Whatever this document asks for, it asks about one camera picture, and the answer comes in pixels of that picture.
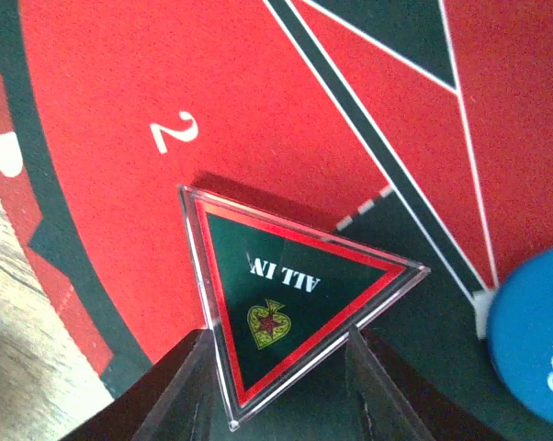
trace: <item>red star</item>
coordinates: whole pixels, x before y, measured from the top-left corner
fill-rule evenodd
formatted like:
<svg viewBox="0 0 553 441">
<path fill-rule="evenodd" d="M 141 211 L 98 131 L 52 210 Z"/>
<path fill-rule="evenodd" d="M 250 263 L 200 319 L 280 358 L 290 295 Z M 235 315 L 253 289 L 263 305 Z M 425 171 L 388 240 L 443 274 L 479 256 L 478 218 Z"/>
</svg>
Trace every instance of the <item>red star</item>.
<svg viewBox="0 0 553 441">
<path fill-rule="evenodd" d="M 265 331 L 270 338 L 273 338 L 273 331 L 275 328 L 281 325 L 281 323 L 276 322 L 275 319 L 273 319 L 272 311 L 270 311 L 266 317 L 261 317 L 256 314 L 256 319 L 260 322 L 260 326 L 258 326 L 256 331 Z"/>
</svg>

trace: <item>white dashed line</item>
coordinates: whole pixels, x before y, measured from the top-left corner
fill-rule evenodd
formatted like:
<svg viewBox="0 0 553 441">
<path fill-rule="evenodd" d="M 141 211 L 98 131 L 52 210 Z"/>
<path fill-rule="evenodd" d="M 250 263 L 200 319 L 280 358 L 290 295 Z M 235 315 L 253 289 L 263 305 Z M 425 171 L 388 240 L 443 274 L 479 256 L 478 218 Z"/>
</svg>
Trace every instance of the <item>white dashed line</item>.
<svg viewBox="0 0 553 441">
<path fill-rule="evenodd" d="M 385 188 L 383 188 L 382 190 L 380 190 L 380 196 L 382 198 L 386 198 L 388 195 L 390 195 L 393 191 L 393 187 L 392 186 L 386 186 Z"/>
<path fill-rule="evenodd" d="M 365 214 L 367 211 L 372 209 L 375 206 L 375 201 L 372 199 L 367 200 L 364 204 L 358 207 L 358 212 L 360 214 Z"/>
<path fill-rule="evenodd" d="M 340 232 L 341 230 L 343 230 L 344 228 L 346 228 L 348 225 L 350 225 L 352 223 L 352 218 L 350 216 L 346 216 L 345 218 L 343 218 L 342 220 L 340 220 L 336 225 L 335 225 L 335 229 Z"/>
</svg>

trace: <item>white line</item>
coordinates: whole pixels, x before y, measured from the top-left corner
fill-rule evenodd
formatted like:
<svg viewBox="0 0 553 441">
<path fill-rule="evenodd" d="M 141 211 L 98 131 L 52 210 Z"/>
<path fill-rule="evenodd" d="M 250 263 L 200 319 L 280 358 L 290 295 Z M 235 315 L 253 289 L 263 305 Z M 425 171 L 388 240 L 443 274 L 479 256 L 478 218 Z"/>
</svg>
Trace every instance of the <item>white line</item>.
<svg viewBox="0 0 553 441">
<path fill-rule="evenodd" d="M 422 201 L 427 205 L 428 209 L 430 210 L 430 212 L 434 215 L 435 219 L 437 220 L 438 224 L 440 225 L 440 227 L 444 230 L 446 236 L 448 237 L 448 239 L 452 242 L 452 244 L 454 245 L 454 247 L 457 249 L 458 253 L 461 255 L 461 257 L 463 258 L 463 260 L 466 262 L 466 264 L 468 265 L 468 267 L 470 268 L 471 272 L 474 274 L 474 276 L 476 277 L 476 279 L 479 281 L 480 283 L 480 286 L 483 288 L 483 289 L 487 289 L 487 286 L 484 282 L 484 280 L 480 277 L 479 273 L 477 272 L 476 268 L 470 263 L 470 261 L 468 260 L 467 256 L 464 254 L 463 250 L 460 248 L 460 245 L 458 245 L 458 243 L 456 242 L 454 236 L 452 235 L 452 233 L 448 230 L 448 228 L 444 225 L 444 223 L 442 222 L 442 220 L 440 219 L 440 217 L 438 216 L 438 214 L 436 213 L 434 207 L 432 206 L 432 204 L 430 204 L 429 200 L 427 199 L 427 197 L 425 196 L 425 194 L 423 193 L 423 191 L 419 188 L 419 186 L 417 185 L 417 183 L 415 182 L 415 180 L 413 179 L 412 175 L 409 173 L 409 170 L 407 170 L 407 168 L 405 167 L 405 165 L 403 164 L 402 160 L 400 159 L 400 157 L 397 155 L 397 153 L 394 151 L 394 149 L 391 147 L 390 143 L 389 143 L 389 140 L 387 140 L 387 138 L 385 137 L 385 135 L 383 134 L 383 132 L 381 131 L 380 127 L 377 125 L 377 123 L 375 122 L 375 120 L 372 119 L 372 116 L 370 115 L 370 113 L 368 112 L 368 110 L 365 108 L 364 104 L 362 103 L 362 101 L 360 101 L 360 98 L 358 98 L 358 96 L 356 95 L 356 92 L 354 91 L 354 89 L 352 88 L 352 86 L 350 84 L 348 84 L 348 82 L 346 81 L 346 79 L 344 78 L 344 76 L 342 75 L 342 73 L 340 72 L 340 70 L 338 69 L 338 67 L 335 65 L 335 63 L 333 62 L 332 58 L 330 57 L 330 55 L 325 51 L 325 49 L 323 48 L 323 46 L 320 44 L 320 42 L 317 40 L 317 38 L 315 37 L 315 35 L 313 34 L 313 32 L 311 31 L 311 29 L 307 26 L 307 23 L 305 23 L 305 21 L 303 20 L 303 17 L 299 14 L 299 11 L 297 11 L 297 9 L 292 5 L 292 3 L 290 2 L 290 0 L 285 0 L 286 3 L 288 4 L 288 6 L 291 8 L 291 11 L 295 14 L 295 16 L 297 17 L 297 19 L 299 20 L 299 22 L 303 25 L 303 27 L 305 28 L 306 32 L 310 35 L 310 37 L 312 38 L 313 42 L 315 43 L 315 45 L 318 47 L 318 49 L 320 50 L 320 52 L 322 53 L 322 56 L 326 59 L 326 61 L 330 64 L 330 67 L 334 70 L 334 72 L 336 73 L 336 75 L 338 76 L 338 79 L 344 84 L 344 87 L 346 88 L 346 90 L 348 91 L 348 93 L 351 95 L 351 97 L 354 99 L 355 103 L 359 106 L 360 110 L 363 112 L 363 114 L 367 117 L 368 119 L 368 122 L 371 124 L 371 126 L 375 129 L 375 131 L 377 132 L 378 136 L 380 137 L 380 139 L 385 143 L 385 145 L 387 146 L 387 148 L 389 149 L 390 153 L 393 155 L 395 161 L 397 162 L 397 164 L 403 169 L 403 172 L 405 173 L 405 175 L 408 177 L 408 179 L 410 180 L 410 182 L 412 183 L 413 187 L 416 189 L 416 191 L 419 193 L 420 197 L 422 198 Z M 282 27 L 284 27 L 284 29 L 287 29 L 287 27 L 285 26 L 285 24 L 282 22 L 282 20 L 278 20 L 278 22 L 281 24 Z M 307 56 L 305 55 L 305 53 L 303 52 L 303 50 L 300 48 L 300 46 L 297 44 L 297 42 L 295 41 L 295 39 L 293 38 L 293 36 L 290 34 L 290 32 L 288 32 L 288 29 L 286 31 L 287 35 L 289 36 L 290 39 L 292 39 L 292 41 L 294 41 L 294 45 L 295 47 L 298 49 L 299 51 L 299 54 L 301 54 L 301 57 L 303 58 L 303 60 L 305 60 L 305 63 L 309 65 L 311 71 L 316 75 L 318 81 L 320 82 L 320 84 L 322 85 L 322 87 L 324 87 L 324 90 L 326 91 L 326 93 L 328 94 L 328 96 L 330 97 L 330 99 L 334 102 L 334 104 L 336 105 L 336 107 L 338 108 L 338 110 L 342 113 L 342 115 L 344 116 L 344 118 L 346 119 L 346 122 L 348 122 L 348 124 L 350 125 L 351 129 L 353 130 L 353 132 L 355 133 L 355 135 L 358 137 L 358 139 L 362 142 L 362 145 L 365 147 L 365 149 L 367 150 L 367 153 L 370 155 L 370 157 L 373 159 L 373 161 L 375 161 L 375 163 L 378 165 L 378 168 L 379 170 L 381 171 L 381 173 L 387 178 L 387 180 L 393 185 L 393 188 L 395 189 L 395 191 L 397 192 L 397 196 L 400 198 L 401 202 L 403 203 L 403 205 L 405 206 L 405 208 L 410 212 L 410 214 L 412 215 L 413 219 L 415 220 L 415 222 L 417 223 L 418 227 L 422 230 L 422 233 L 423 235 L 426 237 L 426 239 L 430 242 L 430 244 L 432 245 L 432 247 L 434 248 L 434 250 L 438 253 L 440 259 L 442 260 L 442 262 L 446 265 L 448 271 L 453 275 L 453 277 L 455 278 L 455 280 L 457 281 L 458 285 L 463 288 L 464 292 L 465 292 L 465 295 L 466 297 L 469 299 L 469 300 L 472 300 L 472 297 L 471 297 L 471 294 L 464 288 L 464 284 L 462 284 L 462 281 L 459 279 L 459 277 L 457 276 L 456 272 L 454 271 L 454 269 L 452 268 L 452 266 L 447 262 L 446 258 L 441 254 L 440 250 L 437 248 L 437 245 L 434 243 L 434 241 L 432 240 L 431 236 L 429 235 L 429 233 L 425 230 L 425 228 L 423 227 L 423 225 L 421 224 L 421 222 L 419 221 L 419 219 L 417 218 L 417 216 L 415 215 L 415 213 L 413 212 L 413 210 L 411 209 L 411 207 L 409 207 L 409 205 L 407 204 L 407 201 L 405 200 L 405 198 L 403 197 L 402 193 L 394 186 L 392 180 L 389 178 L 389 175 L 387 174 L 386 170 L 381 166 L 380 162 L 378 161 L 377 157 L 372 153 L 372 151 L 370 150 L 370 148 L 368 147 L 368 144 L 366 142 L 366 140 L 362 137 L 362 135 L 360 134 L 360 132 L 358 131 L 357 127 L 354 125 L 354 123 L 352 122 L 352 120 L 348 117 L 348 115 L 345 113 L 344 109 L 342 108 L 342 106 L 340 105 L 340 103 L 338 103 L 337 99 L 335 98 L 335 96 L 333 95 L 333 92 L 330 90 L 330 88 L 327 86 L 327 84 L 323 81 L 323 79 L 320 77 L 320 75 L 317 73 L 317 70 L 313 67 L 313 65 L 311 64 L 311 62 L 309 61 L 309 59 L 307 58 Z"/>
<path fill-rule="evenodd" d="M 407 64 L 409 67 L 411 67 L 418 74 L 423 75 L 428 80 L 432 81 L 433 83 L 436 83 L 437 85 L 439 85 L 443 89 L 447 90 L 451 94 L 454 94 L 454 95 L 457 94 L 457 90 L 453 86 L 445 83 L 444 81 L 442 81 L 438 77 L 436 77 L 436 76 L 432 75 L 431 73 L 427 72 L 423 67 L 421 67 L 418 64 L 412 62 L 410 59 L 405 58 L 403 55 L 401 55 L 400 53 L 394 51 L 389 46 L 386 46 L 383 43 L 381 43 L 380 41 L 373 39 L 370 35 L 366 34 L 366 32 L 364 32 L 364 31 L 360 30 L 359 28 L 355 27 L 354 25 L 348 23 L 343 18 L 338 17 L 332 11 L 324 8 L 321 5 L 318 5 L 317 3 L 313 2 L 312 0 L 302 0 L 302 1 L 304 3 L 306 3 L 307 5 L 313 7 L 314 9 L 317 9 L 322 14 L 324 14 L 325 16 L 331 18 L 333 21 L 335 21 L 336 23 L 342 25 L 343 27 L 350 30 L 351 32 L 354 32 L 358 37 L 361 37 L 362 39 L 368 41 L 370 44 L 375 45 L 377 48 L 381 49 L 382 51 L 384 51 L 385 53 L 387 53 L 391 57 L 399 60 L 400 62 L 403 62 L 404 64 Z"/>
<path fill-rule="evenodd" d="M 454 73 L 454 81 L 457 86 L 458 106 L 460 107 L 460 117 L 462 118 L 462 127 L 464 129 L 464 136 L 467 142 L 468 159 L 470 161 L 470 171 L 472 172 L 472 180 L 475 187 L 475 194 L 477 196 L 477 204 L 479 206 L 480 222 L 482 224 L 482 231 L 485 237 L 485 246 L 487 247 L 487 256 L 489 257 L 489 265 L 491 266 L 491 275 L 493 278 L 493 284 L 495 288 L 499 287 L 499 275 L 497 274 L 497 265 L 495 264 L 495 254 L 493 252 L 493 245 L 491 241 L 491 233 L 489 232 L 489 223 L 487 222 L 487 213 L 485 211 L 485 204 L 482 198 L 482 192 L 480 191 L 480 178 L 479 170 L 477 168 L 477 160 L 475 158 L 475 152 L 472 147 L 472 137 L 470 136 L 470 126 L 468 124 L 467 107 L 464 104 L 464 96 L 462 94 L 462 88 L 460 87 L 460 78 L 458 76 L 457 59 L 452 46 L 452 37 L 450 36 L 450 27 L 448 26 L 448 17 L 446 9 L 444 7 L 444 0 L 438 0 L 440 11 L 442 13 L 442 23 L 444 25 L 444 32 L 446 34 L 446 43 L 448 45 L 448 54 L 450 56 L 450 64 L 452 65 L 452 72 Z"/>
<path fill-rule="evenodd" d="M 386 198 L 388 195 L 390 195 L 393 191 L 392 186 L 386 186 L 382 190 L 380 190 L 380 193 L 378 193 L 382 198 Z"/>
<path fill-rule="evenodd" d="M 350 216 L 346 216 L 345 218 L 343 218 L 342 220 L 340 220 L 338 223 L 336 223 L 335 225 L 335 229 L 340 232 L 341 230 L 343 230 L 344 228 L 346 228 L 348 225 L 350 225 L 352 223 L 352 218 Z"/>
<path fill-rule="evenodd" d="M 375 128 L 375 130 L 377 130 L 379 136 L 381 137 L 381 139 L 387 144 L 389 150 L 391 151 L 391 153 L 395 156 L 396 160 L 399 162 L 399 164 L 404 168 L 404 165 L 402 164 L 401 160 L 397 157 L 397 154 L 390 148 L 390 145 L 389 145 L 389 142 L 387 141 L 387 139 L 384 137 L 384 135 L 382 134 L 382 132 L 380 132 L 380 129 L 378 128 L 377 124 L 375 123 L 375 121 L 372 119 L 372 117 L 370 116 L 370 114 L 367 112 L 367 110 L 364 108 L 364 106 L 362 105 L 362 102 L 360 102 L 360 100 L 358 99 L 358 97 L 356 96 L 354 90 L 352 90 L 352 88 L 350 87 L 350 85 L 345 81 L 345 78 L 342 77 L 342 74 L 340 73 L 340 71 L 337 69 L 337 67 L 335 67 L 335 65 L 333 64 L 333 61 L 330 59 L 329 55 L 327 55 L 327 53 L 325 53 L 325 51 L 323 50 L 323 47 L 322 45 L 317 41 L 317 39 L 315 38 L 315 36 L 312 34 L 312 32 L 310 31 L 309 28 L 307 28 L 307 24 L 303 21 L 302 17 L 299 15 L 299 12 L 297 11 L 297 9 L 295 9 L 295 7 L 290 3 L 290 1 L 288 0 L 285 0 L 287 2 L 287 4 L 289 5 L 289 7 L 291 8 L 291 10 L 296 14 L 296 16 L 298 17 L 298 20 L 301 22 L 301 24 L 305 27 L 306 31 L 311 35 L 311 37 L 314 39 L 314 42 L 315 44 L 318 46 L 318 48 L 320 49 L 320 51 L 322 52 L 322 55 L 324 57 L 326 57 L 326 59 L 328 60 L 328 62 L 330 63 L 331 67 L 335 70 L 335 72 L 338 74 L 339 78 L 341 81 L 343 81 L 344 85 L 346 86 L 346 88 L 348 89 L 348 92 L 352 95 L 353 99 L 356 101 L 356 103 L 360 106 L 361 110 L 364 112 L 365 116 L 367 116 L 369 122 L 373 125 L 373 127 Z M 370 155 L 371 159 L 375 162 L 375 164 L 378 166 L 378 169 L 380 170 L 380 172 L 387 178 L 387 181 L 391 183 L 391 185 L 393 186 L 393 189 L 397 192 L 397 196 L 400 198 L 401 202 L 403 203 L 403 205 L 405 206 L 405 208 L 407 209 L 407 211 L 410 213 L 410 215 L 412 216 L 413 220 L 415 221 L 415 223 L 417 224 L 418 228 L 422 231 L 422 234 L 423 236 L 425 237 L 425 239 L 429 242 L 429 244 L 432 246 L 432 248 L 434 249 L 434 251 L 437 253 L 438 257 L 440 258 L 440 260 L 442 261 L 442 263 L 445 265 L 446 269 L 448 270 L 448 272 L 450 273 L 450 275 L 452 276 L 452 278 L 456 281 L 458 287 L 462 290 L 463 294 L 465 295 L 465 297 L 468 299 L 468 301 L 470 302 L 471 305 L 474 305 L 473 303 L 473 299 L 472 299 L 472 296 L 471 294 L 468 292 L 468 290 L 466 289 L 466 287 L 464 286 L 464 284 L 462 283 L 462 281 L 460 280 L 460 278 L 458 277 L 458 275 L 456 274 L 456 272 L 454 271 L 454 268 L 452 268 L 452 266 L 447 262 L 446 258 L 444 257 L 444 255 L 441 253 L 441 251 L 439 250 L 439 248 L 437 247 L 437 245 L 435 244 L 435 242 L 432 240 L 432 237 L 430 237 L 429 233 L 427 232 L 427 230 L 423 227 L 422 223 L 420 222 L 420 220 L 417 218 L 417 216 L 415 215 L 415 213 L 413 212 L 412 208 L 407 204 L 407 201 L 405 200 L 405 198 L 403 197 L 403 195 L 401 194 L 400 191 L 397 190 L 397 188 L 392 184 L 392 181 L 389 177 L 389 175 L 387 174 L 387 171 L 382 167 L 382 165 L 380 164 L 380 162 L 378 161 L 377 157 L 370 151 L 370 148 L 368 147 L 368 144 L 366 142 L 366 140 L 362 137 L 362 135 L 360 134 L 360 131 L 358 131 L 358 128 L 355 126 L 354 122 L 352 122 L 352 120 L 350 119 L 350 117 L 348 117 L 348 115 L 346 114 L 346 112 L 344 111 L 344 109 L 342 108 L 342 105 L 338 102 L 338 100 L 336 99 L 335 95 L 333 94 L 332 90 L 330 90 L 330 88 L 328 87 L 328 85 L 323 81 L 323 78 L 319 75 L 319 73 L 317 72 L 317 70 L 315 69 L 315 67 L 313 66 L 313 64 L 310 62 L 309 58 L 307 58 L 307 55 L 305 54 L 305 52 L 301 49 L 301 47 L 299 46 L 299 44 L 297 43 L 297 41 L 295 40 L 295 38 L 291 35 L 290 31 L 288 30 L 287 26 L 285 25 L 285 23 L 283 23 L 283 21 L 281 20 L 280 16 L 277 14 L 277 12 L 275 11 L 275 9 L 270 5 L 270 3 L 268 3 L 268 0 L 263 0 L 263 2 L 265 3 L 266 7 L 268 8 L 268 10 L 271 12 L 271 14 L 273 15 L 273 17 L 275 18 L 276 22 L 279 24 L 279 26 L 283 29 L 283 32 L 285 32 L 285 34 L 287 35 L 287 37 L 289 38 L 289 40 L 291 41 L 291 43 L 293 44 L 293 46 L 295 47 L 295 49 L 297 49 L 297 51 L 299 52 L 299 55 L 300 57 L 303 59 L 303 61 L 307 64 L 307 66 L 310 68 L 310 70 L 313 72 L 313 74 L 315 75 L 315 78 L 318 80 L 318 82 L 320 83 L 320 85 L 323 87 L 323 90 L 325 91 L 325 93 L 330 97 L 330 99 L 332 100 L 333 104 L 335 105 L 335 107 L 338 109 L 338 111 L 342 114 L 342 116 L 344 117 L 344 119 L 346 120 L 346 122 L 348 123 L 348 125 L 350 126 L 350 129 L 352 129 L 352 131 L 354 132 L 355 136 L 360 140 L 360 142 L 362 143 L 363 147 L 365 148 L 365 150 L 367 151 L 367 153 Z M 463 254 L 462 250 L 460 249 L 460 247 L 458 246 L 458 244 L 454 241 L 454 237 L 452 237 L 452 235 L 450 234 L 450 232 L 448 230 L 446 230 L 446 226 L 444 225 L 444 223 L 437 217 L 437 214 L 435 213 L 435 210 L 430 206 L 428 200 L 425 198 L 425 195 L 423 195 L 421 193 L 421 190 L 419 189 L 419 187 L 414 183 L 414 181 L 412 180 L 412 177 L 411 175 L 409 174 L 409 172 L 407 170 L 405 170 L 405 173 L 407 174 L 407 176 L 411 179 L 413 185 L 418 189 L 418 191 L 420 192 L 424 202 L 430 207 L 430 210 L 433 212 L 433 214 L 436 216 L 438 222 L 440 223 L 440 225 L 442 226 L 442 228 L 445 229 L 446 231 L 446 235 L 450 238 L 450 240 L 454 243 L 454 246 L 458 249 L 458 251 L 461 253 L 461 255 L 463 256 L 463 258 L 465 259 L 465 261 L 467 262 L 467 264 L 470 266 L 470 262 L 469 260 L 466 258 L 466 256 Z M 476 272 L 476 270 L 474 269 L 473 266 L 470 266 L 471 270 L 473 271 L 473 273 L 477 276 L 477 278 L 479 279 L 479 283 L 480 285 L 486 289 L 486 285 L 484 283 L 484 281 L 482 280 L 482 278 L 480 278 Z"/>
<path fill-rule="evenodd" d="M 362 205 L 360 205 L 360 207 L 358 207 L 358 212 L 360 214 L 365 214 L 367 211 L 372 209 L 374 206 L 375 206 L 375 203 L 373 202 L 373 200 L 369 199 L 366 202 L 364 202 Z"/>
</svg>

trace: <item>poker table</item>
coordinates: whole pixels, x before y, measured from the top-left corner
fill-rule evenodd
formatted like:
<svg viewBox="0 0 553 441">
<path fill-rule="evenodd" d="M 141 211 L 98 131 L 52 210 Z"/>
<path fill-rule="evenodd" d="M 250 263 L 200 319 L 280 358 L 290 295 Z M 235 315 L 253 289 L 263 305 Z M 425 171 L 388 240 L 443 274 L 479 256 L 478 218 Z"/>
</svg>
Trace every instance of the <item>poker table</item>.
<svg viewBox="0 0 553 441">
<path fill-rule="evenodd" d="M 475 328 L 553 247 L 553 0 L 0 0 L 0 197 L 114 397 L 205 324 L 179 185 L 429 266 L 370 328 L 506 439 L 553 439 Z M 219 403 L 214 436 L 345 439 L 343 367 L 233 434 Z"/>
</svg>

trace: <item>wooden floor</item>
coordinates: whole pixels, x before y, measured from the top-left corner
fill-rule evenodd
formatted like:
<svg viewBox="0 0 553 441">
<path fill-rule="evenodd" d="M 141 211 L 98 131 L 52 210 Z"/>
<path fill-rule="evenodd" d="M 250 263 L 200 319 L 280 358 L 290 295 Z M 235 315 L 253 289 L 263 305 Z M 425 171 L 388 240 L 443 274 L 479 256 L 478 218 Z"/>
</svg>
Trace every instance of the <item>wooden floor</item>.
<svg viewBox="0 0 553 441">
<path fill-rule="evenodd" d="M 110 402 L 0 204 L 0 440 L 57 440 Z"/>
</svg>

